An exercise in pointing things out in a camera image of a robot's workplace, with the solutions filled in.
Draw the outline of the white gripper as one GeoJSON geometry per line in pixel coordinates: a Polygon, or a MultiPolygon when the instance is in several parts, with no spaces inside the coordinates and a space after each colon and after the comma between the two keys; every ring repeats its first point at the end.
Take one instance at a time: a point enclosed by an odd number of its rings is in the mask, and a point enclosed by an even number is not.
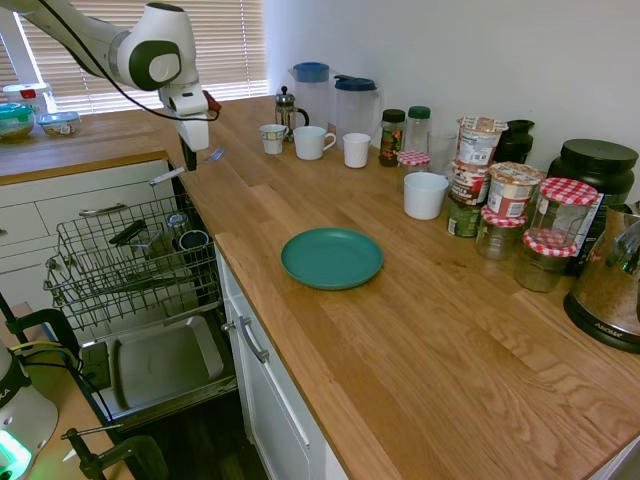
{"type": "Polygon", "coordinates": [[[187,171],[197,169],[195,151],[209,146],[208,102],[201,91],[180,92],[172,94],[170,104],[173,106],[174,125],[181,138],[181,150],[187,171]]]}

